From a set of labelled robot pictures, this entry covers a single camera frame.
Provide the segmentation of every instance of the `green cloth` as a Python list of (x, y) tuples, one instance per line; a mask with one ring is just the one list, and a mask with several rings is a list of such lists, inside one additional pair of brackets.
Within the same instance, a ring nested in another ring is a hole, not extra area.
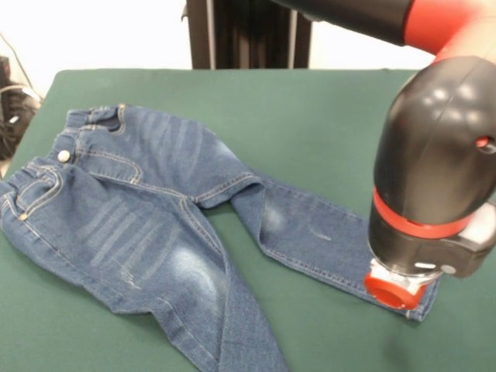
[[(197, 119), (250, 166), (368, 216), (384, 118), (413, 74), (65, 71), (9, 173), (47, 154), (67, 110), (125, 102)], [(267, 258), (230, 207), (208, 216), (292, 371), (496, 368), (496, 254), (473, 277), (445, 277), (431, 313), (418, 324)], [(113, 315), (85, 291), (38, 268), (2, 235), (0, 296), (1, 372), (196, 370), (150, 315)]]

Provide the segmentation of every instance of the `jeans front pocket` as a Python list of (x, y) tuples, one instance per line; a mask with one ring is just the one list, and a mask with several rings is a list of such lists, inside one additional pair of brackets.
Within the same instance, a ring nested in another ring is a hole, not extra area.
[(38, 170), (36, 175), (37, 178), (21, 188), (15, 198), (15, 204), (26, 216), (54, 198), (62, 184), (59, 175), (53, 169)]

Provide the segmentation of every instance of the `white wall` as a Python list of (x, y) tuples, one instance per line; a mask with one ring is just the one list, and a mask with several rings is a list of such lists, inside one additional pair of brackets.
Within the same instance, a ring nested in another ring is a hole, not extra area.
[(420, 69), (433, 59), (421, 50), (395, 46), (326, 22), (312, 26), (312, 69)]
[[(65, 69), (190, 69), (185, 0), (8, 1), (0, 31), (16, 48), (35, 89), (44, 95)], [(0, 53), (8, 49), (0, 42)], [(314, 23), (310, 68), (422, 68), (432, 56), (328, 23)], [(19, 74), (14, 78), (22, 81)]]
[(0, 31), (44, 95), (65, 69), (191, 68), (185, 2), (10, 0), (2, 2)]

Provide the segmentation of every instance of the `jeans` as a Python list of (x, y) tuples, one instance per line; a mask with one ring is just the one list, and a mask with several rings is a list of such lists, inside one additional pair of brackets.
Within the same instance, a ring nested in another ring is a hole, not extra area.
[[(16, 249), (111, 312), (153, 314), (199, 370), (286, 371), (202, 213), (224, 202), (269, 257), (381, 306), (362, 285), (366, 219), (250, 169), (202, 124), (148, 108), (70, 111), (50, 154), (0, 183), (0, 223)], [(436, 291), (394, 312), (421, 322)]]

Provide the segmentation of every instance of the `black stand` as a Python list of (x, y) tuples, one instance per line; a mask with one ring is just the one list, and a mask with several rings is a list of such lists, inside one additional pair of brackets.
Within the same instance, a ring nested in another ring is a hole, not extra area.
[(312, 23), (269, 0), (187, 0), (194, 69), (308, 68)]

